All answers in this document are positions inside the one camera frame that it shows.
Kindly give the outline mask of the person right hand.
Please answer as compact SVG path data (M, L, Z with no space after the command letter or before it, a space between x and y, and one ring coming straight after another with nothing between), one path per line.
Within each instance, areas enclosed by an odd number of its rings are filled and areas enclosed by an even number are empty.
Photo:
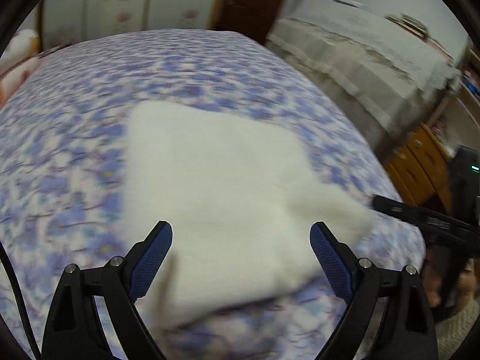
M478 283L474 267L474 260L470 258L456 281L456 287L452 291L455 300L452 314L458 314L473 299L473 293ZM433 261L433 258L426 260L422 274L422 283L431 307L440 306L441 301L448 298L447 295L440 295L444 279L445 275L441 274L439 265Z

